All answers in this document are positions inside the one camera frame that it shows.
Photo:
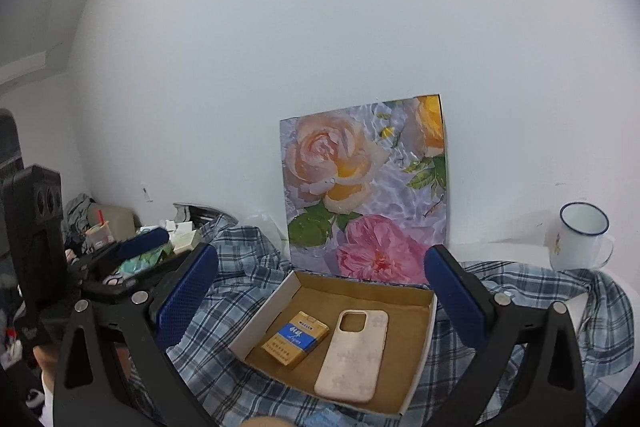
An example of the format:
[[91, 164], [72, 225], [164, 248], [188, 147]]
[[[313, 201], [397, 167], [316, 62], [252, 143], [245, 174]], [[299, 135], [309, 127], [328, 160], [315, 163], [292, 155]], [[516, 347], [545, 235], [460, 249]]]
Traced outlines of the plastic cup with straw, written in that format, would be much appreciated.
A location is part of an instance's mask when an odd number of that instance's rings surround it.
[[102, 209], [98, 210], [98, 223], [86, 232], [86, 242], [90, 251], [98, 251], [115, 242], [110, 224], [105, 219]]

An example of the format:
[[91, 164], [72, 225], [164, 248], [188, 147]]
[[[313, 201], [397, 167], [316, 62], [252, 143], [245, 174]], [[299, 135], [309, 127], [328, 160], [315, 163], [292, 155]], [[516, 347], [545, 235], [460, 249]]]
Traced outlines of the open cardboard box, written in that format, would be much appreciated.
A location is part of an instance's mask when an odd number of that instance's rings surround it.
[[230, 343], [247, 366], [356, 411], [407, 413], [430, 351], [437, 298], [424, 287], [293, 271]]

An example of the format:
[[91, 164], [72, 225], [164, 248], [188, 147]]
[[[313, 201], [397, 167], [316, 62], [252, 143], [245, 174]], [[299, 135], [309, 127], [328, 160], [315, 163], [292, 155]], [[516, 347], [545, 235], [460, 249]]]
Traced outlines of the white enamel mug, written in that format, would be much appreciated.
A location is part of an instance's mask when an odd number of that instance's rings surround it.
[[608, 215], [591, 202], [568, 202], [552, 234], [550, 265], [556, 271], [600, 270], [611, 260], [615, 239]]

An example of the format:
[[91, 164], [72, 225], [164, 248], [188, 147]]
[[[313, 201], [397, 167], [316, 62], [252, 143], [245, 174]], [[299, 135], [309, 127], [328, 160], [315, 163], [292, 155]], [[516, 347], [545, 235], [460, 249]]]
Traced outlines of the blue plaid shirt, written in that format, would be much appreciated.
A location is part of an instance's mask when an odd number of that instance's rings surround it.
[[[290, 268], [258, 228], [227, 216], [202, 228], [218, 255], [209, 286], [174, 350], [163, 348], [142, 309], [122, 312], [122, 335], [155, 415], [134, 425], [236, 426], [274, 417], [297, 426], [329, 410], [326, 401], [259, 374], [232, 355], [231, 343], [264, 309]], [[486, 346], [462, 345], [445, 315], [406, 423], [410, 426], [596, 425], [616, 394], [600, 378], [628, 366], [631, 307], [606, 277], [552, 277], [545, 291], [527, 275], [515, 299], [496, 311]]]

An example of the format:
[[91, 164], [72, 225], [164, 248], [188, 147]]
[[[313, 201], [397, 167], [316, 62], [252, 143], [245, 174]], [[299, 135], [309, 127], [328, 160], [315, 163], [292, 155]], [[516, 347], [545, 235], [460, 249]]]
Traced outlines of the crumpled green packaging pile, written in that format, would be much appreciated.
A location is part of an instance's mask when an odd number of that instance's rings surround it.
[[165, 261], [169, 257], [170, 254], [168, 254], [167, 251], [151, 251], [150, 253], [128, 259], [122, 262], [112, 274], [105, 277], [103, 283], [106, 285], [121, 284], [123, 281], [130, 279], [130, 277], [144, 270], [154, 268], [155, 265], [159, 265], [160, 262]]

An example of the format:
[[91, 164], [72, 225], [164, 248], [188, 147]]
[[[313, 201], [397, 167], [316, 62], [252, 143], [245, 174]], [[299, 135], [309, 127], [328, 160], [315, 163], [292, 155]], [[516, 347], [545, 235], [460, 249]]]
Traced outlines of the beige phone case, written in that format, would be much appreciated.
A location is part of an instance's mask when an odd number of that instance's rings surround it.
[[[349, 315], [363, 318], [362, 329], [346, 331]], [[337, 402], [368, 403], [375, 394], [388, 329], [383, 310], [344, 310], [337, 319], [328, 351], [314, 383], [314, 393]]]

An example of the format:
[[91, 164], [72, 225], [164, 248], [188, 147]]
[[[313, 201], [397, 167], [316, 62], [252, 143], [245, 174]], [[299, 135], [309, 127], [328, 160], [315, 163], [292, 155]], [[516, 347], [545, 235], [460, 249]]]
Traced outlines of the yellow cigarette pack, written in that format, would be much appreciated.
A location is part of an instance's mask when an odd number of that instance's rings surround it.
[[330, 330], [312, 315], [299, 311], [262, 344], [262, 350], [282, 366], [292, 369], [322, 343]]

